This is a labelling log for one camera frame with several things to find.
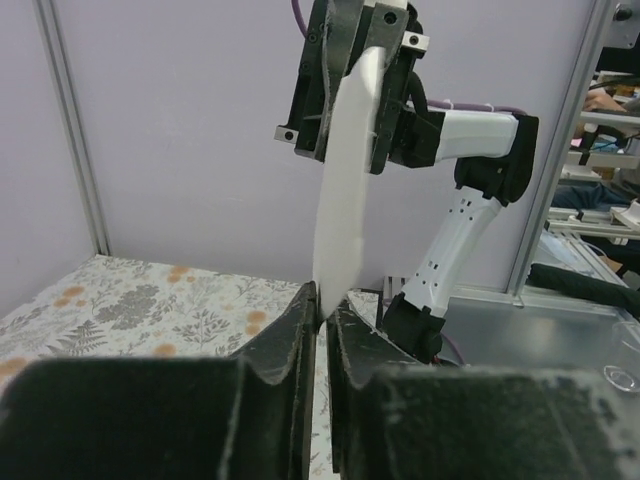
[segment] screw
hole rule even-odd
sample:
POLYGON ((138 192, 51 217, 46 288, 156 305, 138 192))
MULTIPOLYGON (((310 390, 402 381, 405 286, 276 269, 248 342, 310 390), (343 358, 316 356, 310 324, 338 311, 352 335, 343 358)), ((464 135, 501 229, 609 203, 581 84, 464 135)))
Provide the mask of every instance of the screw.
POLYGON ((387 25, 393 25, 396 23, 396 20, 398 20, 398 17, 396 17, 396 14, 393 12, 387 12, 384 16, 384 21, 387 25))

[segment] floral tablecloth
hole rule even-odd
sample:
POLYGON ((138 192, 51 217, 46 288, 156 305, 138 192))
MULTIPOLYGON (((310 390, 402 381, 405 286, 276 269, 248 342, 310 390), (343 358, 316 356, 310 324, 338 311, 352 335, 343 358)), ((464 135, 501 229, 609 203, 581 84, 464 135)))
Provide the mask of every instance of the floral tablecloth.
MULTIPOLYGON (((276 319, 299 285, 96 256, 0 320, 0 392, 28 363, 55 356, 221 356, 276 319)), ((373 323, 378 296, 350 299, 373 323)), ((316 359, 312 478, 331 467, 325 337, 316 359)))

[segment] lavender wall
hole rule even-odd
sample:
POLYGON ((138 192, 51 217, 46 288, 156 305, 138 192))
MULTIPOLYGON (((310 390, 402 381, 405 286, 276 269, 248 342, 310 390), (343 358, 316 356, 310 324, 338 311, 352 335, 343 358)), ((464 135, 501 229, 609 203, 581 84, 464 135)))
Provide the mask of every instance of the lavender wall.
POLYGON ((0 2, 0 318, 93 253, 31 2, 0 2))
MULTIPOLYGON (((309 11, 311 0, 301 0, 309 11)), ((272 140, 302 40, 287 2, 57 0, 116 255, 304 281, 321 166, 272 140)), ((417 0, 433 98, 541 117, 528 194, 462 281, 505 288, 591 1, 417 0)), ((452 198, 452 164, 373 178, 362 284, 411 274, 452 198)))

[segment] black cable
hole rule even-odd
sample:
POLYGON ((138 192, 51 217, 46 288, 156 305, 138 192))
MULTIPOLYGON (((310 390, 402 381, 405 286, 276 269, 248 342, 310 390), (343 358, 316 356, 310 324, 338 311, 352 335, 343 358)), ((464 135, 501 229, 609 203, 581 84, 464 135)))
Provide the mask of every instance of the black cable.
POLYGON ((409 74, 407 92, 409 93, 409 97, 411 97, 416 114, 420 117, 426 118, 429 113, 429 102, 427 102, 427 95, 424 93, 422 80, 420 80, 420 77, 416 72, 411 72, 409 74))
POLYGON ((634 317, 640 316, 640 293, 622 285, 539 263, 531 265, 529 284, 600 305, 624 308, 634 317))

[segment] person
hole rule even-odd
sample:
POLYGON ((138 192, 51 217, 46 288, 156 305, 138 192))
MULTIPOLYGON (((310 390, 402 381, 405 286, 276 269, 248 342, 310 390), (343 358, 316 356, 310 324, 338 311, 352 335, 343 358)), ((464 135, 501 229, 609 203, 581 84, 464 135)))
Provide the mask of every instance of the person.
MULTIPOLYGON (((583 109, 611 111, 640 111, 640 99, 631 100, 624 106, 619 105, 604 90, 591 90, 587 94, 583 109)), ((584 126, 576 129, 576 137, 584 133, 584 126)), ((573 210, 609 211, 611 207, 628 207, 640 197, 640 166, 634 169, 621 169, 610 182, 589 186, 560 186, 553 197, 552 207, 573 210)))

